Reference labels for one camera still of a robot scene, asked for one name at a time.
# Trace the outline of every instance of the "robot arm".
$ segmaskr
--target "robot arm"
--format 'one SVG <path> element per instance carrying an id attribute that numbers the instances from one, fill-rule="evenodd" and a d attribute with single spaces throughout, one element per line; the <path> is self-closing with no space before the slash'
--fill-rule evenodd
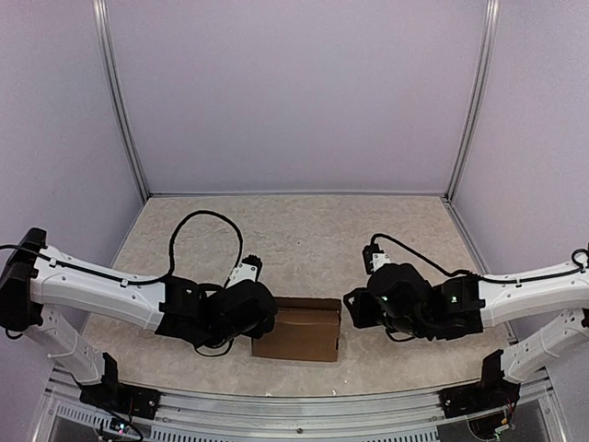
<path id="1" fill-rule="evenodd" d="M 83 402 L 124 414 L 132 404 L 134 415 L 153 419 L 159 392 L 120 383 L 116 361 L 48 304 L 125 320 L 195 348 L 217 348 L 239 334 L 260 338 L 273 328 L 276 304 L 258 282 L 261 260 L 253 255 L 221 287 L 173 275 L 147 279 L 115 272 L 47 246 L 45 238 L 43 230 L 31 229 L 6 262 L 0 276 L 0 326 L 22 332 L 65 366 Z"/>
<path id="2" fill-rule="evenodd" d="M 588 253 L 577 250 L 569 262 L 532 272 L 462 272 L 431 286 L 412 265 L 393 263 L 373 242 L 363 252 L 367 286 L 346 295 L 344 304 L 357 328 L 382 325 L 389 336 L 404 332 L 429 340 L 456 339 L 508 320 L 565 309 L 523 342 L 488 355 L 479 382 L 441 392 L 446 417 L 477 413 L 516 403 L 519 386 L 530 375 L 589 341 Z"/>

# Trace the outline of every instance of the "metal frame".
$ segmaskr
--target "metal frame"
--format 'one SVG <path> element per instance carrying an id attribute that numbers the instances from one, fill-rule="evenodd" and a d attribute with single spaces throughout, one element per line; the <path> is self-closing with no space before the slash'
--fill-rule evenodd
<path id="1" fill-rule="evenodd" d="M 564 426 L 564 415 L 562 414 L 556 394 L 540 398 L 538 403 L 550 442 L 567 442 L 568 437 Z"/>
<path id="2" fill-rule="evenodd" d="M 142 428 L 148 428 L 144 433 L 148 439 L 179 441 L 184 436 L 204 435 L 212 440 L 226 438 L 234 441 L 372 441 L 382 440 L 385 436 L 430 431 L 438 425 L 493 413 L 487 411 L 445 419 L 437 388 L 327 398 L 261 398 L 160 390 L 163 395 L 156 419 L 133 420 Z M 520 403 L 546 401 L 554 406 L 553 394 L 547 372 L 540 370 L 523 384 Z M 79 403 L 79 395 L 72 377 L 60 368 L 54 369 L 31 440 L 49 440 L 55 417 L 64 404 L 86 413 L 102 413 Z M 87 425 L 91 425 L 91 421 L 87 417 L 78 419 L 79 423 Z"/>
<path id="3" fill-rule="evenodd" d="M 458 231 L 458 235 L 460 235 L 460 237 L 464 241 L 464 244 L 468 250 L 468 254 L 470 255 L 470 258 L 472 258 L 472 261 L 475 263 L 475 266 L 477 267 L 477 271 L 480 273 L 489 273 L 489 267 L 487 266 L 487 263 L 480 255 L 477 247 L 475 246 L 475 243 L 468 234 L 464 221 L 462 220 L 460 214 L 454 208 L 454 205 L 447 198 L 442 198 L 442 204 L 444 205 L 445 210 L 454 222 L 454 226 Z"/>
<path id="4" fill-rule="evenodd" d="M 450 182 L 445 193 L 446 199 L 452 203 L 456 196 L 458 184 L 462 179 L 464 168 L 467 163 L 468 152 L 472 144 L 472 137 L 479 118 L 480 105 L 487 84 L 487 76 L 491 67 L 491 54 L 495 42 L 495 33 L 497 30 L 497 19 L 499 17 L 499 0 L 487 1 L 487 15 L 485 17 L 485 27 L 480 45 L 479 62 L 477 63 L 477 73 L 475 75 L 475 84 L 472 88 L 470 103 L 468 105 L 467 121 L 460 139 L 460 147 L 456 157 L 456 163 L 452 170 Z"/>
<path id="5" fill-rule="evenodd" d="M 441 192 L 364 192 L 364 191 L 281 191 L 281 192 L 154 192 L 152 198 L 194 198 L 201 196 L 325 196 L 325 195 L 342 195 L 342 196 L 429 196 L 442 198 Z"/>
<path id="6" fill-rule="evenodd" d="M 121 84 L 117 74 L 117 64 L 115 62 L 114 50 L 112 47 L 112 38 L 110 37 L 109 14 L 107 11 L 106 0 L 93 0 L 93 5 L 94 19 L 96 20 L 98 32 L 98 43 L 102 54 L 102 63 L 104 64 L 112 107 L 117 118 L 119 130 L 121 131 L 122 144 L 127 159 L 129 160 L 129 165 L 131 166 L 133 180 L 135 181 L 141 200 L 143 204 L 145 204 L 151 195 L 139 155 L 137 154 L 137 149 L 135 148 L 135 142 L 129 124 L 129 117 L 127 116 L 127 110 L 125 109 L 122 99 Z"/>

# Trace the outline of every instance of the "wire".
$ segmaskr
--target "wire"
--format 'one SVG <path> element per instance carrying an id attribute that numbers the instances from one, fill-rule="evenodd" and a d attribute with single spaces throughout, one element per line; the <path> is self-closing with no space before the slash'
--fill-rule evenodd
<path id="1" fill-rule="evenodd" d="M 541 274 L 539 276 L 529 276 L 527 278 L 521 278 L 521 279 L 493 279 L 493 278 L 488 278 L 486 276 L 481 276 L 479 274 L 475 274 L 475 273 L 471 272 L 470 270 L 465 270 L 465 269 L 458 269 L 458 270 L 454 270 L 453 272 L 449 272 L 444 267 L 442 267 L 440 264 L 438 264 L 437 262 L 432 261 L 431 259 L 429 259 L 425 255 L 422 255 L 418 251 L 416 251 L 416 250 L 412 249 L 411 247 L 409 247 L 408 245 L 404 244 L 402 241 L 400 241 L 396 238 L 393 238 L 389 235 L 386 235 L 384 233 L 375 233 L 372 236 L 372 238 L 370 239 L 370 244 L 374 245 L 376 240 L 379 238 L 387 239 L 387 240 L 391 241 L 392 243 L 397 244 L 399 247 L 408 251 L 412 255 L 418 257 L 420 260 L 427 262 L 435 270 L 437 270 L 438 272 L 447 276 L 448 278 L 453 278 L 453 277 L 459 276 L 459 275 L 464 275 L 464 276 L 472 275 L 472 276 L 476 276 L 480 281 L 483 281 L 485 283 L 490 283 L 490 284 L 501 284 L 501 285 L 517 284 L 517 285 L 520 285 L 523 283 L 533 283 L 535 281 L 546 281 L 548 279 L 561 278 L 562 276 L 570 276 L 570 275 L 576 274 L 576 273 L 585 273 L 585 268 L 586 268 L 587 264 L 577 260 L 577 255 L 582 253 L 587 257 L 587 260 L 589 261 L 589 250 L 577 249 L 571 255 L 572 262 L 577 266 L 576 269 L 572 269 L 572 270 L 569 270 L 566 272 L 560 272 L 560 273 L 550 273 L 550 274 Z"/>
<path id="2" fill-rule="evenodd" d="M 227 346 L 227 348 L 222 353 L 219 353 L 217 355 L 207 355 L 206 353 L 200 352 L 199 349 L 196 348 L 196 347 L 194 348 L 194 351 L 196 353 L 198 353 L 199 355 L 204 356 L 204 357 L 221 357 L 221 356 L 225 356 L 233 348 L 233 341 L 234 341 L 233 339 L 231 341 L 229 341 L 229 345 Z"/>
<path id="3" fill-rule="evenodd" d="M 515 418 L 515 407 L 517 407 L 517 402 L 511 402 L 509 396 L 507 396 L 507 403 L 509 405 L 510 414 L 509 418 L 507 419 L 507 424 L 509 424 L 509 426 L 512 426 Z"/>
<path id="4" fill-rule="evenodd" d="M 470 427 L 470 421 L 467 421 L 467 427 L 468 427 L 468 431 L 470 432 L 470 434 L 477 440 L 480 440 L 481 442 L 497 442 L 499 439 L 499 436 L 495 433 L 495 437 L 493 439 L 483 439 L 481 437 L 478 437 L 477 435 L 475 435 L 474 431 L 472 431 L 472 428 Z"/>
<path id="5" fill-rule="evenodd" d="M 241 231 L 239 230 L 239 227 L 237 227 L 237 225 L 233 221 L 231 221 L 229 218 L 227 218 L 225 215 L 221 215 L 221 214 L 218 214 L 218 213 L 210 211 L 210 210 L 197 210 L 195 212 L 192 212 L 192 213 L 184 216 L 184 218 L 178 223 L 178 225 L 174 229 L 174 232 L 172 233 L 172 236 L 169 239 L 169 243 L 167 246 L 169 267 L 167 269 L 167 272 L 165 274 L 163 274 L 157 278 L 153 278 L 153 279 L 147 279 L 147 280 L 142 280 L 142 281 L 127 281 L 127 285 L 157 284 L 157 283 L 161 283 L 161 282 L 165 281 L 166 278 L 173 275 L 174 271 L 176 270 L 176 258 L 174 256 L 174 253 L 175 253 L 174 246 L 175 246 L 176 238 L 178 237 L 178 234 L 182 230 L 184 225 L 197 215 L 208 215 L 208 216 L 213 216 L 215 218 L 219 218 L 222 221 L 225 221 L 229 226 L 231 226 L 235 230 L 235 232 L 237 234 L 237 239 L 239 241 L 239 251 L 237 253 L 236 263 L 234 265 L 234 267 L 236 267 L 239 264 L 239 262 L 241 261 L 241 255 L 243 254 L 243 236 L 241 235 Z M 0 245 L 0 250 L 7 250 L 7 249 L 24 251 L 26 253 L 33 255 L 33 256 L 36 256 L 37 258 L 41 258 L 47 262 L 52 261 L 51 257 L 49 257 L 47 255 L 43 255 L 42 253 L 39 253 L 35 250 L 30 250 L 25 247 L 17 246 L 14 244 Z M 77 270 L 82 273 L 92 274 L 94 276 L 108 279 L 110 281 L 114 281 L 117 283 L 123 283 L 125 281 L 124 278 L 121 278 L 119 276 L 115 276 L 114 274 L 109 274 L 109 273 L 100 272 L 98 270 L 88 269 L 87 267 L 73 264 L 71 262 L 64 262 L 64 261 L 55 260 L 55 264 L 59 265 L 61 267 L 68 268 L 68 269 Z M 218 290 L 222 289 L 223 287 L 225 287 L 228 282 L 229 282 L 229 279 L 227 278 L 227 280 L 225 281 L 225 285 L 223 285 L 223 286 L 214 285 L 214 284 L 204 284 L 203 286 L 205 288 L 203 290 L 205 290 L 205 291 L 218 291 Z"/>
<path id="6" fill-rule="evenodd" d="M 102 440 L 102 437 L 104 436 L 104 424 L 102 423 L 102 421 L 100 421 L 100 427 L 97 430 L 97 428 L 96 428 L 96 412 L 94 412 L 94 421 L 92 422 L 92 429 L 94 430 L 94 434 L 96 435 L 98 440 Z"/>
<path id="7" fill-rule="evenodd" d="M 446 330 L 448 327 L 464 327 L 463 321 L 456 318 L 454 320 L 450 320 L 445 325 L 434 324 L 433 322 L 429 322 L 426 320 L 422 315 L 423 304 L 420 302 L 413 306 L 413 314 L 417 321 L 426 329 L 429 330 Z"/>
<path id="8" fill-rule="evenodd" d="M 87 398 L 90 399 L 90 401 L 94 402 L 94 406 L 99 408 L 100 410 L 104 410 L 105 412 L 107 412 L 108 414 L 110 414 L 112 417 L 114 417 L 115 419 L 117 419 L 119 422 L 122 422 L 125 425 L 128 425 L 129 427 L 131 427 L 131 429 L 136 433 L 136 435 L 139 436 L 139 439 L 137 439 L 138 442 L 143 442 L 144 440 L 144 434 L 139 431 L 139 429 L 132 424 L 131 422 L 129 422 L 127 419 L 125 419 L 124 417 L 121 417 L 120 415 L 116 414 L 113 410 L 110 410 L 106 407 L 103 407 L 102 405 L 100 405 L 98 403 L 97 400 L 95 400 L 92 396 L 90 396 L 86 390 L 84 390 L 84 386 L 82 384 L 80 384 L 75 378 L 74 375 L 72 375 L 72 379 L 74 380 L 75 384 L 77 385 L 77 387 L 82 390 L 82 394 L 84 394 Z"/>
<path id="9" fill-rule="evenodd" d="M 37 258 L 41 258 L 42 260 L 45 260 L 45 261 L 52 260 L 49 256 L 45 256 L 42 253 L 38 253 L 35 250 L 30 250 L 30 249 L 27 249 L 26 247 L 16 246 L 14 244 L 3 244 L 0 246 L 0 250 L 20 250 L 20 251 L 25 251 L 28 254 L 34 255 Z"/>
<path id="10" fill-rule="evenodd" d="M 168 251 L 167 251 L 167 254 L 169 255 L 169 270 L 167 271 L 168 275 L 172 275 L 174 273 L 174 271 L 176 270 L 176 259 L 174 257 L 174 245 L 176 242 L 176 237 L 178 236 L 178 234 L 180 233 L 180 231 L 182 230 L 184 225 L 197 215 L 208 215 L 208 216 L 213 216 L 215 218 L 219 218 L 220 220 L 225 221 L 229 226 L 231 226 L 235 230 L 236 235 L 237 235 L 237 240 L 239 241 L 239 252 L 237 253 L 236 263 L 234 264 L 233 267 L 237 267 L 237 265 L 241 261 L 241 255 L 243 254 L 243 237 L 241 236 L 241 231 L 239 230 L 239 227 L 237 227 L 237 225 L 233 221 L 231 221 L 229 218 L 227 218 L 225 215 L 218 214 L 218 213 L 213 212 L 211 210 L 197 210 L 195 212 L 192 212 L 191 214 L 184 216 L 184 219 L 182 219 L 178 223 L 178 225 L 174 229 L 174 233 L 172 233 L 172 236 L 169 239 L 169 245 L 168 245 Z"/>
<path id="11" fill-rule="evenodd" d="M 407 343 L 407 342 L 413 341 L 415 339 L 415 336 L 410 336 L 409 338 L 403 338 L 403 339 L 396 338 L 395 336 L 393 336 L 393 333 L 395 333 L 395 332 L 396 331 L 391 331 L 390 329 L 385 329 L 385 333 L 387 334 L 388 339 L 390 339 L 394 343 Z"/>
<path id="12" fill-rule="evenodd" d="M 577 249 L 571 255 L 571 261 L 577 266 L 576 269 L 569 270 L 567 272 L 560 272 L 560 273 L 551 273 L 551 274 L 541 274 L 539 276 L 530 276 L 527 278 L 521 279 L 492 279 L 487 278 L 485 276 L 480 276 L 480 281 L 484 281 L 485 283 L 491 284 L 523 284 L 523 283 L 533 283 L 535 281 L 546 281 L 547 279 L 553 278 L 560 278 L 562 276 L 570 276 L 576 273 L 584 273 L 585 272 L 585 264 L 577 260 L 577 255 L 579 253 L 583 253 L 587 258 L 589 258 L 589 250 L 586 249 Z"/>
<path id="13" fill-rule="evenodd" d="M 8 329 L 4 329 L 4 332 L 6 333 L 6 338 L 11 339 L 13 341 L 16 341 L 17 339 L 20 339 L 23 336 L 22 333 L 12 335 L 12 334 L 10 334 L 10 331 Z"/>
<path id="14" fill-rule="evenodd" d="M 471 271 L 469 270 L 464 270 L 464 269 L 459 269 L 459 270 L 455 270 L 453 272 L 449 272 L 447 271 L 444 267 L 442 267 L 440 264 L 438 264 L 437 262 L 434 262 L 432 260 L 430 260 L 428 257 L 426 257 L 425 255 L 422 255 L 421 253 L 419 253 L 418 251 L 416 251 L 415 249 L 412 249 L 411 247 L 409 247 L 408 245 L 404 244 L 403 242 L 399 241 L 396 238 L 393 238 L 385 233 L 375 233 L 372 238 L 370 239 L 370 244 L 374 245 L 376 240 L 382 238 L 382 239 L 387 239 L 390 242 L 397 244 L 399 247 L 401 247 L 402 249 L 408 251 L 409 253 L 411 253 L 414 256 L 417 256 L 420 260 L 427 262 L 430 266 L 432 266 L 435 270 L 437 270 L 438 272 L 440 272 L 441 274 L 447 276 L 448 278 L 453 278 L 455 276 L 459 276 L 460 274 L 463 275 L 470 275 L 472 274 Z"/>
<path id="15" fill-rule="evenodd" d="M 133 412 L 133 398 L 131 398 L 131 403 L 129 404 L 129 412 L 127 413 L 127 416 L 129 416 L 130 423 L 133 423 L 133 417 L 131 416 L 132 412 Z"/>

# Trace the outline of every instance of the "white wall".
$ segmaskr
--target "white wall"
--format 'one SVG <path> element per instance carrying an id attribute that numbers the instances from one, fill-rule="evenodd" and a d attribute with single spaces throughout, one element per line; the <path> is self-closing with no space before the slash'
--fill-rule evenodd
<path id="1" fill-rule="evenodd" d="M 589 240 L 589 3 L 502 2 L 456 207 L 492 272 L 567 261 Z M 525 336 L 549 317 L 518 321 Z M 589 435 L 589 346 L 549 366 L 574 442 Z"/>
<path id="2" fill-rule="evenodd" d="M 153 192 L 437 192 L 486 1 L 109 1 Z"/>
<path id="3" fill-rule="evenodd" d="M 2 0 L 0 10 L 0 244 L 42 227 L 52 245 L 108 265 L 141 203 L 110 105 L 92 3 Z M 67 313 L 81 325 L 84 314 Z M 38 345 L 8 341 L 2 331 L 1 440 L 26 440 L 50 370 Z"/>

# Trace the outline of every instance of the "cardboard box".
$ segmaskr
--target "cardboard box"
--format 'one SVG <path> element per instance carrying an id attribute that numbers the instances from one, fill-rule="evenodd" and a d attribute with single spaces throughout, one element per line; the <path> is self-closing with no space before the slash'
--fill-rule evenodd
<path id="1" fill-rule="evenodd" d="M 276 304 L 274 330 L 252 340 L 252 355 L 294 361 L 338 360 L 341 300 L 276 297 Z"/>

